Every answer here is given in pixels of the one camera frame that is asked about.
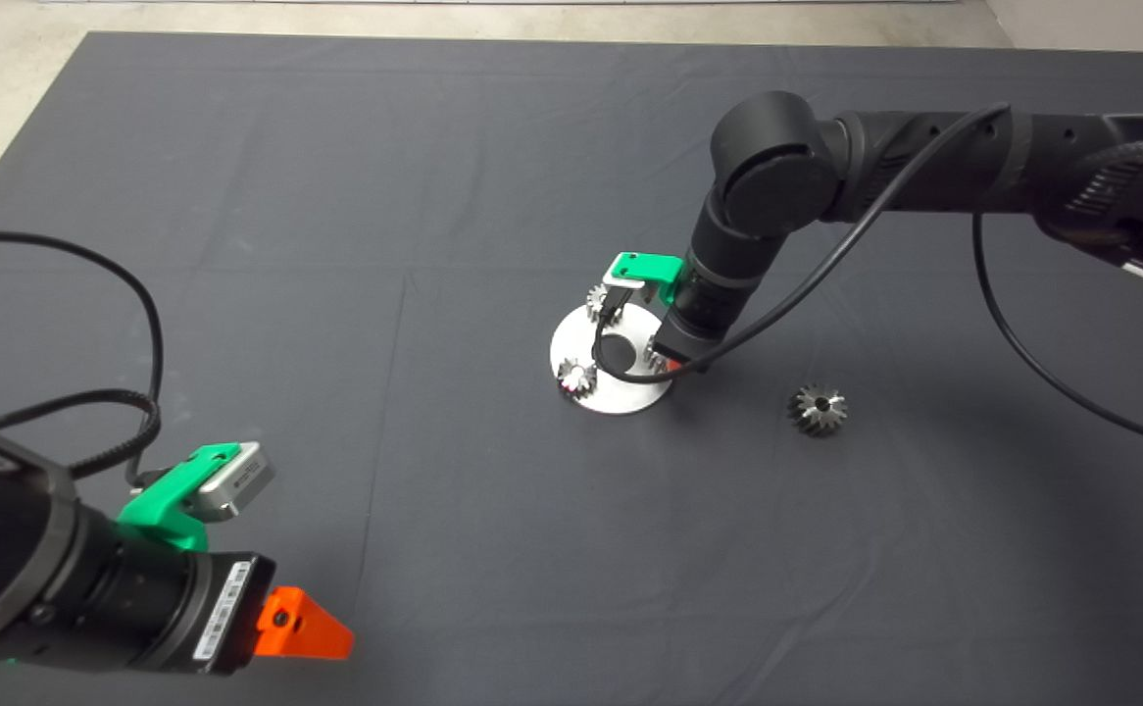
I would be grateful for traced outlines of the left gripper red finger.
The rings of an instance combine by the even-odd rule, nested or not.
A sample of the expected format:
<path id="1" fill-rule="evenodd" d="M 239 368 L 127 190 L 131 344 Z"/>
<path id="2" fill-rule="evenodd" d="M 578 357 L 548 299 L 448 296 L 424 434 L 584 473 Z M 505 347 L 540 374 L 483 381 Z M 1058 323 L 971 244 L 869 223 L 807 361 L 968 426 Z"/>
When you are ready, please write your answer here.
<path id="1" fill-rule="evenodd" d="M 355 635 L 343 621 L 294 586 L 275 586 L 258 618 L 255 656 L 298 660 L 347 660 Z"/>

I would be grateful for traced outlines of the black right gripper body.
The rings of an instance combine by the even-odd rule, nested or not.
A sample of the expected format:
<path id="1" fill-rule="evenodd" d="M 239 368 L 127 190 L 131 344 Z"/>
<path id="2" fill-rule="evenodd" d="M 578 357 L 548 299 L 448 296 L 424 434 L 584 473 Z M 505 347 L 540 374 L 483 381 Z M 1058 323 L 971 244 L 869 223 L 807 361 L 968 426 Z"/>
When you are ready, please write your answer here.
<path id="1" fill-rule="evenodd" d="M 706 358 L 719 345 L 718 330 L 694 326 L 684 319 L 663 319 L 652 340 L 653 353 L 665 358 L 670 368 L 688 366 L 696 359 Z"/>

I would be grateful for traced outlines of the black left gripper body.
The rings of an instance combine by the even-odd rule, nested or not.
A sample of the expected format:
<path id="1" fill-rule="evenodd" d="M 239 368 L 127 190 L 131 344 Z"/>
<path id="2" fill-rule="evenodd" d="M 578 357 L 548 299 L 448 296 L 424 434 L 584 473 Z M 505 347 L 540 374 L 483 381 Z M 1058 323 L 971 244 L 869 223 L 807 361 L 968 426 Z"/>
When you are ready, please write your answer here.
<path id="1" fill-rule="evenodd" d="M 230 676 L 253 660 L 275 561 L 255 551 L 190 557 L 186 603 L 163 640 L 163 669 Z"/>

